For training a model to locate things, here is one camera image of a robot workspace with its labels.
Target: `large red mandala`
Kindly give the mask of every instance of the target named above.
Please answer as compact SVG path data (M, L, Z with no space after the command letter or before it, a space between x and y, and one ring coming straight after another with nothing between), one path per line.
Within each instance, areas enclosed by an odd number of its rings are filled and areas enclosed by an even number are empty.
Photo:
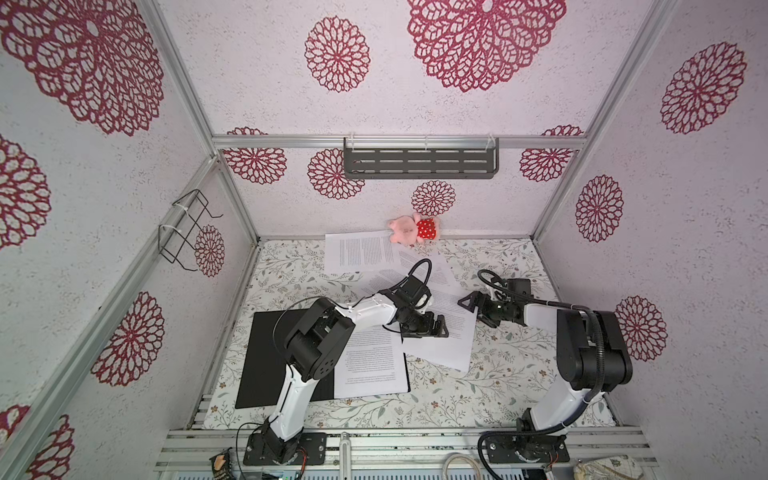
M229 135L266 135L256 128L238 127ZM236 148L222 152L232 171L255 184L271 184L286 172L282 148Z
M69 415L62 415L58 420L58 427L48 435L45 446L27 468L27 473L31 475L28 477L30 480L64 478L69 472L69 460L74 452L73 433L74 429L69 425Z
M744 70L744 52L725 41L686 60L661 99L667 129L688 134L714 122L739 94Z
M408 0L414 55L445 87L488 90L533 61L565 0Z
M14 405L0 412L0 449L27 412L29 412L29 405Z
M112 386L126 386L138 380L157 358L157 352L163 346L163 335L163 310L149 293L139 293L91 367L91 373L100 383Z
M444 214L453 206L456 192L450 184L439 180L430 180L419 185L411 196L411 205L421 215L434 217Z
M205 276L216 276L224 265L224 240L213 225L200 229L194 241L194 259Z
M51 191L34 158L0 135L0 250L34 237L51 211Z
M349 91L368 73L371 58L366 38L344 18L326 17L315 24L304 42L306 66L331 91Z
M337 200L354 197L366 184L365 180L350 180L344 175L344 153L338 148L317 152L306 174L315 190Z
M79 121L133 135L159 115L163 70L131 0L0 0L0 32Z
M576 225L587 240L599 242L613 235L619 226L624 200L612 177L595 177L581 189L576 202Z
M616 318L634 359L653 360L667 346L667 324L647 299L629 296L616 305Z
M546 130L543 135L581 135L584 132L573 125L558 125ZM574 151L567 148L529 148L520 158L523 176L537 182L560 177Z

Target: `metal lever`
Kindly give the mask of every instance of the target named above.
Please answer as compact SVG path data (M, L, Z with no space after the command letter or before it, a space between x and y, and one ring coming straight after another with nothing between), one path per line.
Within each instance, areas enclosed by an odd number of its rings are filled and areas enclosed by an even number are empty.
M339 480L352 480L352 443L347 432L339 440Z

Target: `leaf pattern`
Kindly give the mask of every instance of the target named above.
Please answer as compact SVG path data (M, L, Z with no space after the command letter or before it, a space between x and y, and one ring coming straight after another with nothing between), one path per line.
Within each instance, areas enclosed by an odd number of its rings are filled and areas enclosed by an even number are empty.
M204 421L206 429L236 429L259 422L273 407L235 409L237 390L250 337L253 313L280 310L307 296L326 295L337 302L356 300L355 284L366 273L323 273L321 240L273 240L261 247L249 292L241 307L230 345ZM439 240L413 247L440 252L468 292L482 290L477 271L488 268L502 277L531 279L533 294L555 299L549 279L530 240ZM478 323L468 372L408 357L411 392L312 402L305 425L354 427L509 427L554 382L554 335L503 323L498 329ZM601 400L578 420L582 426L616 425Z

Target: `black clipboard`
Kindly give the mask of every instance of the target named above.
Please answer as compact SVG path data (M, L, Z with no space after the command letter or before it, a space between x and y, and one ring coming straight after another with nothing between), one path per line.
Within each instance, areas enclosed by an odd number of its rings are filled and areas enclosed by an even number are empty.
M282 310L253 314L253 325L250 328L248 350L243 364L243 376L240 378L240 388L237 390L235 400L236 409L273 406L277 403L286 374L285 350L282 341L305 312L306 309L287 311L277 324L277 328L275 328L275 322L283 314ZM276 346L272 341L273 329L275 329ZM402 355L402 361L406 361L405 353ZM406 382L410 392L411 379L407 365ZM310 401L319 402L334 398L333 371L331 371L317 383Z

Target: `robotic arm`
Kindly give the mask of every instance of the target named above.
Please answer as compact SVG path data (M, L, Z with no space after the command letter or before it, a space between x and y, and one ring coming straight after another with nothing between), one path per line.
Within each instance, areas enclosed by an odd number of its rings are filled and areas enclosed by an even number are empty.
M429 259L416 263L396 285L352 306L320 298L304 313L284 340L286 376L274 413L257 433L261 457L280 464L293 459L315 387L336 366L355 329L397 322L403 337L448 336L445 317L427 311L432 304L429 288L413 276L422 263L428 268L426 282L432 270Z
M632 363L612 312L593 312L585 306L539 300L531 295L529 279L502 279L490 270L479 270L478 278L488 285L489 293L472 292L458 304L472 312L477 309L478 320L491 328L509 321L533 326L557 336L557 366L560 373L545 397L518 419L516 430L481 435L478 453L488 471L482 446L494 439L497 450L506 447L514 452L511 458L526 462L551 462L564 458L566 427L581 416L591 402L596 402L616 385L632 378ZM488 450L493 462L493 455Z

